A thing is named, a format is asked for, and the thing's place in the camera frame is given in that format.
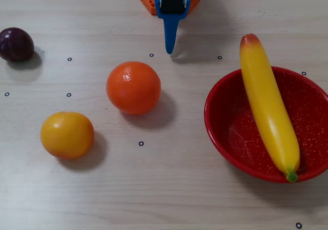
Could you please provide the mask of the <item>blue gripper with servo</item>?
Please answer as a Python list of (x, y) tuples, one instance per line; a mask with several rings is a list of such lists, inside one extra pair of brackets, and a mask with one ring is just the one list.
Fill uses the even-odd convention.
[(186, 18), (191, 0), (155, 0), (158, 18), (163, 20), (165, 31), (165, 47), (172, 54), (176, 41), (179, 21)]

